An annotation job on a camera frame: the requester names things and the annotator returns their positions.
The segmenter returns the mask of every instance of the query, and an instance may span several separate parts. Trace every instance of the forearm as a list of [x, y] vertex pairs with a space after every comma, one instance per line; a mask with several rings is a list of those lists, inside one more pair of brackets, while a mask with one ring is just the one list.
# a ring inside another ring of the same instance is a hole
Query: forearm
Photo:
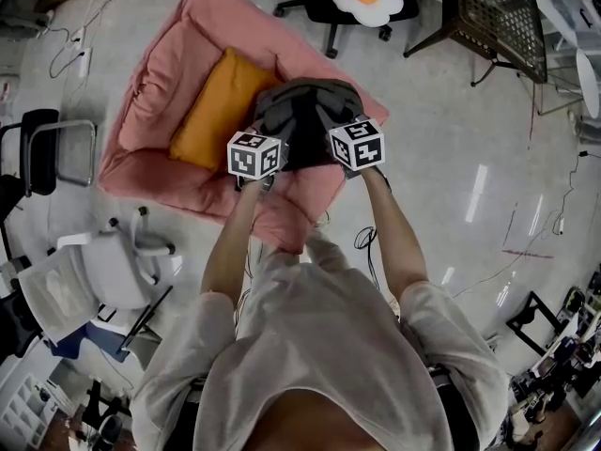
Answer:
[[237, 305], [244, 282], [244, 264], [253, 227], [254, 208], [261, 194], [261, 181], [242, 189], [238, 204], [223, 226], [208, 258], [201, 292], [227, 295]]
[[386, 180], [373, 168], [363, 170], [362, 176], [378, 230], [388, 289], [400, 299], [408, 286], [427, 280], [424, 253]]

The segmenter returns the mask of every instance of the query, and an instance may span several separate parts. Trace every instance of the electrical outlet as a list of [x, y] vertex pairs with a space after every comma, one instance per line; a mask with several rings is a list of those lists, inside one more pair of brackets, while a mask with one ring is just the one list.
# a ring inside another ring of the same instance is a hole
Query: electrical outlet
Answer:
[[92, 58], [92, 48], [87, 47], [80, 51], [82, 56], [79, 57], [79, 78], [83, 79], [87, 77], [87, 73], [90, 71], [90, 59]]
[[71, 35], [71, 49], [82, 50], [85, 39], [85, 28], [81, 27], [77, 32]]

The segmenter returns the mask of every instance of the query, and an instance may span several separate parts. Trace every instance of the caster wheel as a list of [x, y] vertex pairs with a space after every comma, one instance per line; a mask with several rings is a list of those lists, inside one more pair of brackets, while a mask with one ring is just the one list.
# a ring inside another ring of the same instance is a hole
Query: caster wheel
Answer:
[[391, 39], [391, 35], [391, 32], [388, 32], [387, 30], [380, 30], [378, 37], [380, 40], [389, 41]]

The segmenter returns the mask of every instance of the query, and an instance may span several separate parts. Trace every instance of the gray floor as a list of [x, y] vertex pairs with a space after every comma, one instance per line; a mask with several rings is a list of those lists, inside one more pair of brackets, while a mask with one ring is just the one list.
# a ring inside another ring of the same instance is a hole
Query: gray floor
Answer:
[[[96, 0], [92, 8], [101, 1]], [[77, 65], [70, 69], [68, 80], [66, 72], [55, 80], [48, 75], [51, 60], [63, 45], [63, 34], [51, 33], [28, 42], [15, 119], [36, 107], [61, 108], [65, 117], [97, 122], [100, 141], [104, 142], [129, 75], [177, 1], [112, 2], [101, 19], [88, 28], [88, 44], [94, 37], [92, 65], [87, 85], [79, 89], [82, 81], [77, 77]], [[271, 11], [282, 0], [253, 1]], [[87, 5], [88, 0], [72, 0], [61, 6], [53, 27], [76, 29]], [[601, 219], [596, 211], [601, 162], [580, 159], [573, 178], [575, 191], [565, 204], [565, 232], [560, 237], [552, 235], [551, 224], [569, 189], [568, 174], [576, 164], [578, 149], [565, 112], [535, 117], [531, 139], [531, 101], [514, 72], [495, 70], [481, 86], [472, 89], [472, 67], [482, 74], [486, 62], [474, 59], [452, 41], [404, 59], [402, 52], [408, 41], [415, 42], [435, 30], [439, 20], [439, 5], [424, 0], [419, 19], [392, 25], [393, 37], [388, 43], [378, 40], [373, 29], [346, 28], [336, 65], [391, 111], [384, 127], [388, 158], [384, 170], [415, 227], [430, 279], [441, 284], [447, 275], [444, 288], [455, 296], [498, 274], [462, 293], [456, 302], [483, 334], [505, 334], [503, 323], [514, 315], [528, 291], [536, 290], [552, 310], [557, 310], [566, 291], [585, 284], [599, 262], [601, 245], [596, 236], [600, 235]], [[324, 25], [310, 22], [302, 10], [293, 11], [285, 21], [322, 48]], [[67, 58], [61, 55], [54, 71]], [[67, 143], [69, 156], [81, 155], [84, 144]], [[14, 150], [6, 152], [7, 160], [14, 162]], [[475, 181], [479, 186], [474, 188]], [[32, 260], [41, 259], [57, 237], [100, 226], [111, 216], [127, 223], [140, 204], [112, 198], [95, 188], [59, 184], [51, 197], [24, 200], [23, 211], [12, 213], [8, 222], [11, 240], [16, 250]], [[166, 329], [197, 292], [219, 228], [148, 205], [150, 227], [174, 241], [182, 256], [165, 275], [165, 284], [176, 286], [162, 306], [159, 326]], [[470, 206], [473, 217], [467, 219]], [[327, 233], [344, 248], [353, 265], [367, 271], [365, 253], [353, 249], [357, 232], [373, 223], [360, 180], [347, 185], [332, 205], [330, 216]], [[523, 257], [500, 272], [517, 257], [503, 251], [525, 249], [541, 257]], [[375, 254], [381, 282], [380, 259], [378, 252]], [[539, 326], [532, 331], [544, 339], [548, 328]], [[498, 355], [512, 374], [531, 365], [536, 357], [512, 336], [501, 341]], [[82, 364], [85, 370], [101, 359], [92, 351], [85, 352], [86, 356], [88, 361]]]

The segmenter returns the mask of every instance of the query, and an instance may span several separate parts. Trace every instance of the blue fabric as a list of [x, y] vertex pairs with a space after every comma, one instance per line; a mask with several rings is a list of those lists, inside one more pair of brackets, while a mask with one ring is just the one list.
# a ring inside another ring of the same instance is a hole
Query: blue fabric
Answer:
[[123, 363], [125, 358], [130, 354], [126, 350], [121, 350], [120, 345], [125, 336], [106, 329], [101, 329], [91, 322], [80, 327], [73, 334], [68, 335], [58, 345], [50, 343], [50, 351], [53, 356], [65, 357], [67, 359], [77, 359], [79, 357], [79, 349], [82, 344], [82, 339], [89, 339], [104, 352], [110, 355], [119, 363]]

